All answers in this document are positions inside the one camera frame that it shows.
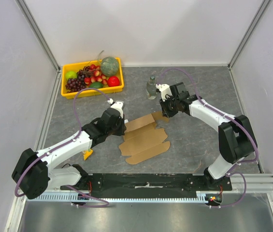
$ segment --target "flattened cardboard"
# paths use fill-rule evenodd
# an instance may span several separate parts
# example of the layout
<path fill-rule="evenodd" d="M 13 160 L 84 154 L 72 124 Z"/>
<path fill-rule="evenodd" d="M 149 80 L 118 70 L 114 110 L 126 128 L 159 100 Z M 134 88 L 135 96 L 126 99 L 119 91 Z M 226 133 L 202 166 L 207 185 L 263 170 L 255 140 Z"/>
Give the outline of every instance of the flattened cardboard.
<path fill-rule="evenodd" d="M 148 114 L 143 117 L 139 117 L 139 118 L 125 124 L 125 126 L 127 127 L 125 133 L 135 131 L 137 129 L 140 129 L 143 126 L 146 126 L 146 125 L 154 123 L 154 122 L 155 122 L 155 119 L 153 118 L 152 114 Z"/>
<path fill-rule="evenodd" d="M 126 140 L 124 143 L 119 145 L 121 150 L 121 155 L 123 156 L 133 156 L 142 151 L 161 144 L 167 138 L 167 134 L 164 128 L 159 128 L 156 130 L 150 130 L 146 133 L 140 134 L 133 137 L 132 139 Z"/>
<path fill-rule="evenodd" d="M 126 124 L 124 143 L 119 146 L 122 156 L 129 164 L 137 164 L 151 157 L 157 156 L 170 148 L 170 142 L 162 143 L 168 136 L 163 128 L 156 128 L 156 120 L 168 122 L 162 112 L 145 115 Z"/>
<path fill-rule="evenodd" d="M 142 151 L 134 156 L 126 158 L 126 162 L 129 164 L 138 164 L 147 159 L 153 158 L 154 156 L 160 155 L 163 152 L 166 152 L 171 146 L 170 141 L 166 141 L 157 146 L 153 146 L 146 151 Z"/>
<path fill-rule="evenodd" d="M 151 116 L 154 118 L 155 121 L 158 121 L 158 120 L 162 120 L 165 122 L 170 121 L 170 119 L 168 117 L 164 117 L 162 115 L 162 111 L 153 112 L 153 113 L 151 113 Z"/>

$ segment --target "green apple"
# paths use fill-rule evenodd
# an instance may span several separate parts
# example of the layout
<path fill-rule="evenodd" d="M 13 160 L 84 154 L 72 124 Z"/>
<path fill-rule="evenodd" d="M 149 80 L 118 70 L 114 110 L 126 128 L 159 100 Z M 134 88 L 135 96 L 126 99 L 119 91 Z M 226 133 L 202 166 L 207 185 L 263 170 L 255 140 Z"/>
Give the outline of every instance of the green apple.
<path fill-rule="evenodd" d="M 74 71 L 68 71 L 65 74 L 65 79 L 69 80 L 70 78 L 76 79 L 77 78 L 77 74 Z"/>

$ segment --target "yellow plastic crate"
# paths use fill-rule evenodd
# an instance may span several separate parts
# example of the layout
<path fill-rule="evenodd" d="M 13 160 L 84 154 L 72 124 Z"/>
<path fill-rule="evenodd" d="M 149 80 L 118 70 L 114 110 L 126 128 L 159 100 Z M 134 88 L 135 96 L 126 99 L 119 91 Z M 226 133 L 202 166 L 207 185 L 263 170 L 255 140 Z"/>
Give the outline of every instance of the yellow plastic crate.
<path fill-rule="evenodd" d="M 99 90 L 101 90 L 104 93 L 116 93 L 116 92 L 121 92 L 123 87 L 124 87 L 124 82 L 123 82 L 123 75 L 122 75 L 122 68 L 121 68 L 121 61 L 120 58 L 116 57 L 116 60 L 118 60 L 119 62 L 119 70 L 117 72 L 117 74 L 115 76 L 118 77 L 119 81 L 120 81 L 120 85 L 119 86 L 115 86 L 115 87 L 104 87 L 104 88 L 99 88 Z M 81 62 L 81 63 L 74 63 L 74 64 L 66 64 L 63 66 L 62 69 L 62 80 L 61 80 L 61 95 L 67 99 L 73 99 L 75 97 L 75 95 L 77 94 L 77 92 L 75 93 L 67 93 L 69 90 L 67 90 L 65 88 L 65 85 L 67 83 L 67 80 L 65 78 L 65 74 L 68 71 L 75 71 L 78 72 L 80 69 L 83 69 L 85 66 L 87 65 L 100 65 L 100 63 L 97 60 L 93 60 L 93 61 L 87 61 L 87 62 Z M 80 93 L 77 97 L 81 98 L 81 97 L 88 97 L 88 96 L 93 96 L 93 95 L 100 95 L 101 93 L 94 91 L 94 90 L 86 90 L 82 93 Z"/>

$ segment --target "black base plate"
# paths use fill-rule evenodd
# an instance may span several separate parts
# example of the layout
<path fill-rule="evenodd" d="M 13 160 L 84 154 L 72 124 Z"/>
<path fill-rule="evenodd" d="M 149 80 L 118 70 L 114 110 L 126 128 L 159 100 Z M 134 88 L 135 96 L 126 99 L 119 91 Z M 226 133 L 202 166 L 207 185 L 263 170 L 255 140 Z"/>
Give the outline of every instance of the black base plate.
<path fill-rule="evenodd" d="M 74 187 L 88 190 L 91 181 L 91 195 L 98 198 L 193 198 L 196 191 L 231 191 L 230 178 L 218 183 L 207 184 L 203 175 L 193 174 L 92 174 L 82 178 Z M 162 188 L 135 188 L 136 186 L 160 186 Z M 70 190 L 61 186 L 61 190 Z"/>

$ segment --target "metal floor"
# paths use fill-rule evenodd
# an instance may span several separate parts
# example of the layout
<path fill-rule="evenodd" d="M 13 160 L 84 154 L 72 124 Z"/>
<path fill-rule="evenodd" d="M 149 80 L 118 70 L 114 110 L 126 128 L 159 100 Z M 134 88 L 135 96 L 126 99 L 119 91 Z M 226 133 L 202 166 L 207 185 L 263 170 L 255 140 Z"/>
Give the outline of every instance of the metal floor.
<path fill-rule="evenodd" d="M 238 194 L 224 194 L 226 203 Z M 18 232 L 273 232 L 266 194 L 246 195 L 235 207 L 199 203 L 112 203 L 76 208 L 69 203 L 27 202 Z"/>

